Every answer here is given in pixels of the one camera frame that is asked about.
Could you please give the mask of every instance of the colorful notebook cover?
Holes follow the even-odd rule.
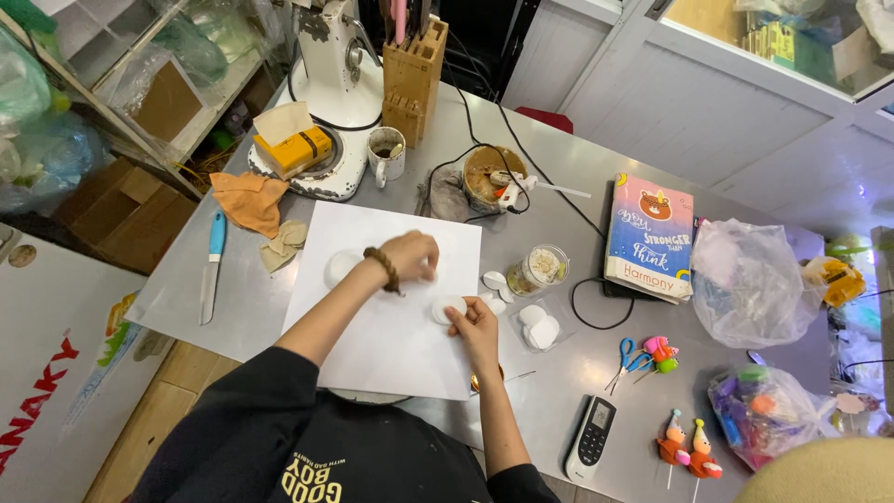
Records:
[[[605,277],[678,303],[692,295],[691,194],[617,174]]]

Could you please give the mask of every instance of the blue-handled knife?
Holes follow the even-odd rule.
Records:
[[[201,309],[199,325],[205,325],[211,321],[211,317],[215,313],[217,268],[220,266],[221,255],[224,254],[224,239],[226,239],[226,217],[222,211],[217,211],[211,222],[211,244],[208,246],[208,263],[202,271],[202,291],[198,296],[199,308]]]

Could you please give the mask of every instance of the plastic jar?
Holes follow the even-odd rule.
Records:
[[[529,297],[547,286],[561,283],[568,275],[568,266],[568,257],[562,250],[551,244],[540,244],[509,267],[506,282],[515,295]]]

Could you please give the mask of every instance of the yellow tissue box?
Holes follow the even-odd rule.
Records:
[[[288,180],[333,153],[333,141],[319,127],[293,134],[273,147],[255,135],[257,154],[283,180]]]

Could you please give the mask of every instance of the hand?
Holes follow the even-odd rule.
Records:
[[[438,243],[419,231],[392,238],[379,249],[388,257],[401,283],[405,281],[434,281],[438,267]]]
[[[444,310],[447,318],[453,322],[447,329],[447,335],[462,336],[462,344],[472,363],[472,371],[479,381],[483,379],[501,381],[497,355],[497,317],[493,315],[485,301],[478,297],[463,297],[463,299],[468,306],[465,317],[452,307]]]

